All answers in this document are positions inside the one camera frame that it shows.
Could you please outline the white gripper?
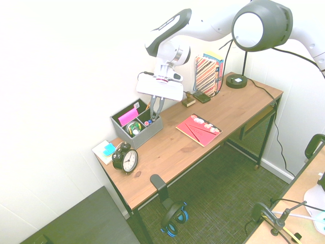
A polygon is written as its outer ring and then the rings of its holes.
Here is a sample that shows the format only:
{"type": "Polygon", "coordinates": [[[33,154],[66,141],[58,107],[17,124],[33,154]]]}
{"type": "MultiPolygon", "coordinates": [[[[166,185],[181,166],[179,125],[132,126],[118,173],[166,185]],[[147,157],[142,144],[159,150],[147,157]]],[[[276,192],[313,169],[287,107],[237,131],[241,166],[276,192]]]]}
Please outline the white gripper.
{"type": "Polygon", "coordinates": [[[136,91],[142,94],[152,95],[150,99],[150,118],[157,119],[162,111],[165,103],[165,98],[175,101],[183,99],[183,85],[175,81],[162,81],[149,75],[142,75],[136,85],[136,91]],[[154,104],[156,97],[159,99],[158,110],[154,114],[154,104]]]}

